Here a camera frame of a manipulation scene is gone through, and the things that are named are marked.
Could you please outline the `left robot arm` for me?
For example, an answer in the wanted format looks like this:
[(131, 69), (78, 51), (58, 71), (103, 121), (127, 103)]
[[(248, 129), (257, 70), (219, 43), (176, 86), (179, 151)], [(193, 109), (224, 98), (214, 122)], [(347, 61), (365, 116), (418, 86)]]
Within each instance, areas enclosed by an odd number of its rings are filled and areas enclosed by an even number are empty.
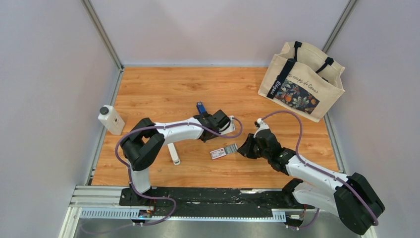
[(235, 130), (233, 117), (222, 110), (202, 113), (176, 122), (159, 123), (150, 118), (140, 120), (118, 143), (129, 165), (129, 176), (135, 190), (132, 199), (141, 206), (151, 199), (149, 167), (162, 147), (184, 140), (206, 142)]

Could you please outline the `blue stapler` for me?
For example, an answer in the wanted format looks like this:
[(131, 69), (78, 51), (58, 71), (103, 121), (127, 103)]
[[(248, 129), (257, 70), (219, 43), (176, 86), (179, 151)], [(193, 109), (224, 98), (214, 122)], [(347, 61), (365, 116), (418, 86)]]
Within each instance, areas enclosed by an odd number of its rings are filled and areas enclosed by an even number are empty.
[(198, 113), (200, 115), (207, 115), (208, 114), (208, 112), (207, 112), (207, 110), (206, 110), (206, 108), (205, 108), (205, 106), (203, 105), (202, 102), (197, 102), (196, 103), (196, 108), (197, 108)]

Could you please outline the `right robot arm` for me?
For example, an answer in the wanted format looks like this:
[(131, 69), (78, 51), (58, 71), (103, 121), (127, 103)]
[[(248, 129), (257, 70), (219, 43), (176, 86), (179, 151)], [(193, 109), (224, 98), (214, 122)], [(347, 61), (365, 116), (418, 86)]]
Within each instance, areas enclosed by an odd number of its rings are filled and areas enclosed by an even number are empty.
[(237, 151), (249, 159), (264, 158), (275, 171), (293, 177), (282, 194), (283, 203), (290, 208), (304, 204), (327, 211), (358, 235), (377, 226), (377, 219), (385, 211), (363, 175), (350, 176), (317, 165), (281, 146), (270, 129), (250, 133)]

